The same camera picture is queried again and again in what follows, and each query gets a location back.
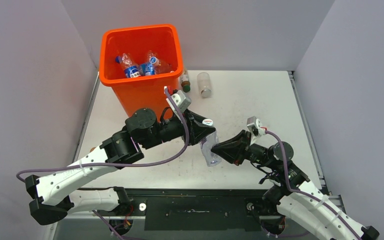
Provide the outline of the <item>small clear water bottle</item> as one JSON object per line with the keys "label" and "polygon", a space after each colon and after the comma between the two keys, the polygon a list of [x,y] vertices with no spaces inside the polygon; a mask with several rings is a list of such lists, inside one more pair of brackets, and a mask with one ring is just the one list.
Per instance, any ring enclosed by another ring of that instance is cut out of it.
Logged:
{"label": "small clear water bottle", "polygon": [[219,155],[211,151],[212,147],[218,143],[219,138],[216,130],[200,142],[200,149],[208,167],[214,167],[223,161]]}

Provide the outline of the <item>green cap brown bottle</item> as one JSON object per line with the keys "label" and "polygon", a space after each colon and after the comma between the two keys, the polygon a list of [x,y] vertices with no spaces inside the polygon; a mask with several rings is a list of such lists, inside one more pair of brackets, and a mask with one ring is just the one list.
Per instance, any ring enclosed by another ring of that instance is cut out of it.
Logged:
{"label": "green cap brown bottle", "polygon": [[183,92],[188,93],[191,90],[190,77],[187,70],[179,77],[179,82]]}

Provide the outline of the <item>clear crushed bottle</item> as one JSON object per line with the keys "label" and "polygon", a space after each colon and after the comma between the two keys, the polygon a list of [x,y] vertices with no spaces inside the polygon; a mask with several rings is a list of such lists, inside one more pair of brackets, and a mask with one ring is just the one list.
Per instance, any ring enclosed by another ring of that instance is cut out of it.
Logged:
{"label": "clear crushed bottle", "polygon": [[211,78],[207,72],[201,72],[196,77],[198,92],[202,98],[209,98],[212,95]]}

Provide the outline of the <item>blue cap pepsi bottle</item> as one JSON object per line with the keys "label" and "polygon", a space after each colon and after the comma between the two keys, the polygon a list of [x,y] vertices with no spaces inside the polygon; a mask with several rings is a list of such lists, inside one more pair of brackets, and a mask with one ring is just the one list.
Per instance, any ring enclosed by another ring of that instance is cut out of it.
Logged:
{"label": "blue cap pepsi bottle", "polygon": [[145,63],[140,65],[142,76],[152,76],[158,74],[158,68],[161,61],[157,54],[149,50],[145,55]]}

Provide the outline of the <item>pepsi bottle back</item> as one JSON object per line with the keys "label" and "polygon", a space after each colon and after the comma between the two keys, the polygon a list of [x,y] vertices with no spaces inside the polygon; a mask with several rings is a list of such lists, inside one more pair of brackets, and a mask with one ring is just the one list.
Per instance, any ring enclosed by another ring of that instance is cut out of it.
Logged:
{"label": "pepsi bottle back", "polygon": [[138,78],[142,76],[139,66],[133,61],[130,54],[123,53],[122,55],[116,56],[115,62],[121,66],[126,78]]}

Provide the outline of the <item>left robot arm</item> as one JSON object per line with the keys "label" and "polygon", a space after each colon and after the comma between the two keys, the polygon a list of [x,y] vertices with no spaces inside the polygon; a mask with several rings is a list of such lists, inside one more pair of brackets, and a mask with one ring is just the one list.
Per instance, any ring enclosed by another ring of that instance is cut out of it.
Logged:
{"label": "left robot arm", "polygon": [[85,157],[66,170],[55,170],[47,176],[30,175],[25,188],[32,197],[31,216],[40,225],[56,223],[67,215],[92,210],[114,212],[121,216],[131,208],[131,199],[123,187],[85,190],[91,181],[121,170],[144,157],[142,149],[149,149],[176,138],[188,146],[200,143],[215,132],[204,117],[186,110],[182,118],[158,120],[149,108],[137,110],[125,121],[122,130],[104,140]]}

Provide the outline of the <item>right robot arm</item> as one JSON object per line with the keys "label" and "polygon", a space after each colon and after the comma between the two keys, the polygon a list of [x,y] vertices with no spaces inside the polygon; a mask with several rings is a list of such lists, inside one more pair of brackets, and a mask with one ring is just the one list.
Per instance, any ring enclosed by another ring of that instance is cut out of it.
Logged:
{"label": "right robot arm", "polygon": [[230,140],[218,143],[211,152],[228,163],[240,165],[245,160],[257,167],[269,168],[273,181],[263,195],[263,209],[296,222],[320,240],[377,240],[379,231],[352,219],[331,202],[310,178],[292,161],[293,149],[273,132],[262,127],[262,134],[277,140],[271,147],[252,144],[252,132],[242,130]]}

